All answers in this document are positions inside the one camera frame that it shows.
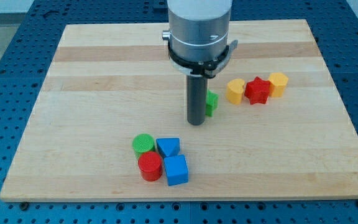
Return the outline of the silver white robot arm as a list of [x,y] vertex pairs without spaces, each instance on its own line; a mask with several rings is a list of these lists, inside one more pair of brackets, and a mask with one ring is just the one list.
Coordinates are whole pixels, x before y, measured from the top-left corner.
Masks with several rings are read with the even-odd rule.
[[206,62],[223,53],[232,0],[168,0],[167,6],[169,30],[162,39],[177,57]]

